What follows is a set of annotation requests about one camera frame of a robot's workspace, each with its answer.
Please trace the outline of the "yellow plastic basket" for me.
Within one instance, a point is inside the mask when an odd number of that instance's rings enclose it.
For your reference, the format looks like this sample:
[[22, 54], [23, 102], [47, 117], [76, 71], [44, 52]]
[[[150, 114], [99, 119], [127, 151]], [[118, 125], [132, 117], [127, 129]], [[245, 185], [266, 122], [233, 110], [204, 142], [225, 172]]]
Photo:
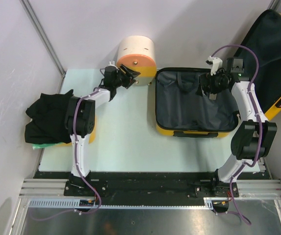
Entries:
[[[89, 144], [91, 144], [94, 140], [95, 140], [95, 138], [96, 138], [96, 129], [97, 129], [97, 118], [95, 118], [95, 126], [94, 126], [94, 129], [93, 129], [93, 131], [92, 131], [92, 133], [90, 134], [90, 137], [89, 137]], [[63, 147], [63, 146], [71, 146], [72, 145], [72, 143], [70, 142], [70, 143], [57, 143], [56, 144], [58, 147]]]

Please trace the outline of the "silver metal padlock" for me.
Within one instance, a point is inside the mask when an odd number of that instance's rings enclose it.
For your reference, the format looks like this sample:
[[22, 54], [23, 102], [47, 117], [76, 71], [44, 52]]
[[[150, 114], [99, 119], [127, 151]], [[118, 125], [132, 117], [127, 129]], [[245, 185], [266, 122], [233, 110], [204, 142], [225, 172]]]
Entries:
[[209, 99], [210, 100], [216, 100], [216, 97], [217, 97], [217, 94], [213, 94], [213, 93], [209, 94]]

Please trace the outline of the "black garment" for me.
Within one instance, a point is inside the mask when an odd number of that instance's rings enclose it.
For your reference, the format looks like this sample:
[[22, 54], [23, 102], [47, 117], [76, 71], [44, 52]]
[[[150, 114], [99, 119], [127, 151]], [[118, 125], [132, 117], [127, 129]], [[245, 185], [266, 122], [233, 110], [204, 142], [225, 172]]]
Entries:
[[73, 89], [65, 94], [42, 93], [40, 98], [26, 109], [26, 115], [31, 118], [31, 122], [25, 127], [25, 142], [31, 144], [70, 143], [71, 138], [64, 121], [73, 95]]

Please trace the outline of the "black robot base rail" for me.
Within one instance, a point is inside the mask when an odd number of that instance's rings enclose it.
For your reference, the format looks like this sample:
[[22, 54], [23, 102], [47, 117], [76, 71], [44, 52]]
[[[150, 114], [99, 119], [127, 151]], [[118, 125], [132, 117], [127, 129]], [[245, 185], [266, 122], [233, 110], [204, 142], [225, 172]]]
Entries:
[[92, 172], [82, 180], [69, 172], [37, 172], [33, 178], [45, 195], [68, 199], [88, 199], [106, 203], [146, 203], [149, 205], [188, 205], [203, 198], [236, 199], [249, 189], [258, 192], [268, 179], [242, 173], [235, 183], [220, 183], [214, 173]]

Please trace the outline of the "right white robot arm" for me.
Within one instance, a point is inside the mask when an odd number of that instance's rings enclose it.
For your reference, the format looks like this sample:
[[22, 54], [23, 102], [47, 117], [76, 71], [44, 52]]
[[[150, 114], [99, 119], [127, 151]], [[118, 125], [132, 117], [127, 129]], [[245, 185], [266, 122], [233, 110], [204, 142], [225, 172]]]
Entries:
[[231, 140], [231, 155], [217, 170], [217, 180], [209, 184], [214, 196], [227, 191], [226, 183], [234, 183], [246, 167], [254, 167], [259, 158], [268, 154], [277, 132], [277, 125], [263, 113], [255, 93], [255, 84], [245, 75], [241, 58], [222, 59], [209, 56], [210, 72], [199, 77], [197, 94], [214, 98], [229, 91], [236, 101], [241, 124]]

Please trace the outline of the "pastel round drawer box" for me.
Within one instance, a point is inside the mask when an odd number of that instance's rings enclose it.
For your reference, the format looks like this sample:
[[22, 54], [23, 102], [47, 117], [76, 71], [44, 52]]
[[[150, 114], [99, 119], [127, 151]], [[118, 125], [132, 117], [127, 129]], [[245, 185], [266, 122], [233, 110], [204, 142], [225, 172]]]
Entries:
[[151, 84], [157, 72], [154, 42], [145, 36], [135, 35], [124, 38], [119, 44], [116, 66], [140, 72], [135, 86]]

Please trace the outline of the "yellow Pikachu suitcase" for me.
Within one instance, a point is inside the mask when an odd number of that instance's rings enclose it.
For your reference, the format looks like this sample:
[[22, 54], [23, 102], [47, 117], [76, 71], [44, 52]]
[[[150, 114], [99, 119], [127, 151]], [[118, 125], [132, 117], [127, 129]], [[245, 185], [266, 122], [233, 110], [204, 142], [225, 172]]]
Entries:
[[[242, 58], [245, 75], [268, 119], [281, 111], [281, 14], [264, 11], [242, 41], [235, 57]], [[216, 100], [196, 94], [199, 76], [207, 69], [163, 68], [155, 76], [157, 130], [168, 136], [223, 137], [238, 125], [238, 108], [229, 91]]]

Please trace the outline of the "green white patterned towel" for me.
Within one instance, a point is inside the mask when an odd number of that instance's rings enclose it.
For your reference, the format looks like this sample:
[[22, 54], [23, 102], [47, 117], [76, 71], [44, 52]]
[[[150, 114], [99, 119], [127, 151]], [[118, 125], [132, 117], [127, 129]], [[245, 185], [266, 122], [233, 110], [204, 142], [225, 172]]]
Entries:
[[51, 146], [57, 146], [57, 145], [62, 145], [63, 143], [43, 143], [43, 144], [32, 144], [32, 149], [36, 150], [36, 149], [43, 149], [43, 148], [47, 148], [47, 147], [51, 147]]

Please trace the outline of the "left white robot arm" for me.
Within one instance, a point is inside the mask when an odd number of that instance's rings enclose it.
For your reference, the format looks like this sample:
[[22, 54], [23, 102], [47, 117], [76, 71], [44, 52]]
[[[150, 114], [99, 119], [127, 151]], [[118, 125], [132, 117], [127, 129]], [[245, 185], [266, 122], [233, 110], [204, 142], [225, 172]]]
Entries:
[[128, 89], [136, 83], [136, 78], [141, 74], [123, 64], [116, 66], [113, 63], [101, 69], [101, 73], [103, 78], [100, 84], [90, 94], [72, 96], [66, 111], [65, 127], [70, 135], [74, 158], [71, 174], [78, 178], [85, 178], [91, 171], [85, 156], [95, 128], [96, 109], [110, 102], [119, 87]]

